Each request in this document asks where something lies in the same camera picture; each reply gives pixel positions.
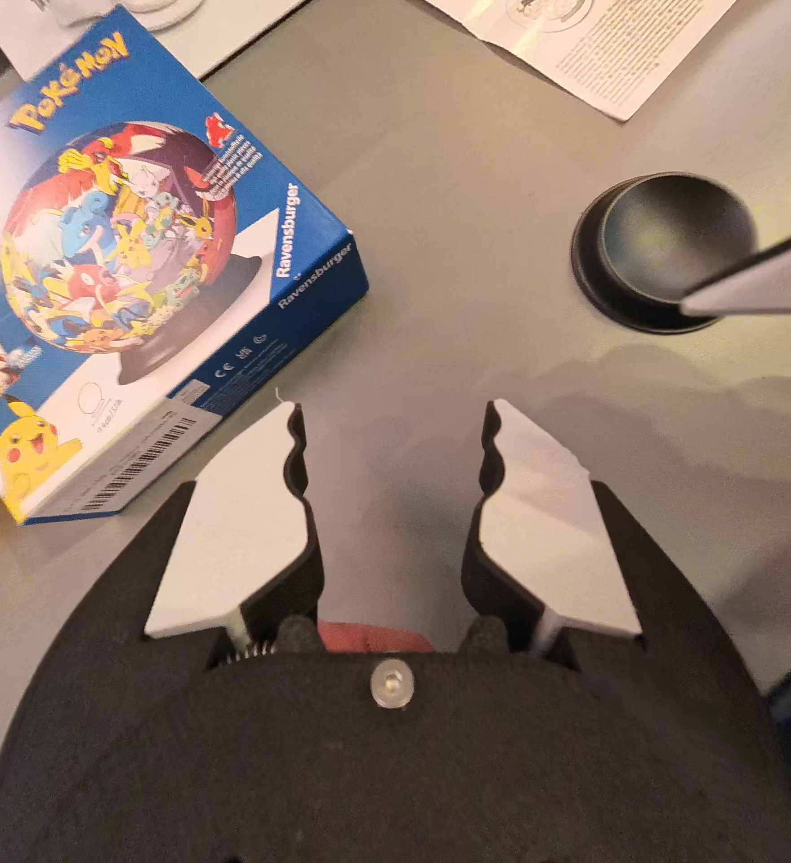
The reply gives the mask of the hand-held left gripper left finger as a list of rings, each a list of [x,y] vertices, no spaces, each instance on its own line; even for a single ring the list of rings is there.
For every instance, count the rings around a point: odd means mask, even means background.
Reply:
[[[152,604],[151,639],[222,628],[236,649],[273,644],[314,619],[325,576],[301,405],[282,402],[215,455],[194,482]]]

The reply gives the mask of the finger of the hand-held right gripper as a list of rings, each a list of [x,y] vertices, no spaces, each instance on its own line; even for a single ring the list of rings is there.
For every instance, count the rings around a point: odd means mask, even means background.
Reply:
[[[695,286],[679,311],[712,318],[791,315],[791,236]]]

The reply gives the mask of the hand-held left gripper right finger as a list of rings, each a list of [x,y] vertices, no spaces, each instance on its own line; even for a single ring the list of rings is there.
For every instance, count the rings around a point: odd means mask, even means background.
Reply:
[[[501,623],[509,653],[552,653],[568,631],[636,644],[642,625],[590,471],[502,398],[486,405],[481,444],[462,563],[471,608]]]

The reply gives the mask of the black round ball stand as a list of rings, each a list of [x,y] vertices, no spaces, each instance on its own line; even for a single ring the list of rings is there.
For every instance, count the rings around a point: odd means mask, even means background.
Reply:
[[[678,336],[718,321],[683,314],[684,297],[757,250],[752,214],[733,191],[693,174],[657,173],[607,189],[584,210],[570,256],[577,286],[605,318]]]

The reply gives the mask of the blue puzzle box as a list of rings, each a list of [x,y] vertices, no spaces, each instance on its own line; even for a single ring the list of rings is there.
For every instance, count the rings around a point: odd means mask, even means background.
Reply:
[[[0,500],[120,512],[368,292],[351,230],[130,12],[0,102]]]

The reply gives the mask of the person's left hand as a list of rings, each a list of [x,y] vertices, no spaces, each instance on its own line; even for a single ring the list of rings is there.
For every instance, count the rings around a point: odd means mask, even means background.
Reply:
[[[317,631],[330,653],[434,653],[424,636],[405,629],[320,620]]]

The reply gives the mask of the white instruction leaflet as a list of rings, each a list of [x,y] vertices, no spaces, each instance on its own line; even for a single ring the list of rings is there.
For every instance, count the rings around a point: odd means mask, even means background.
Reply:
[[[431,1],[477,39],[626,122],[733,1]]]

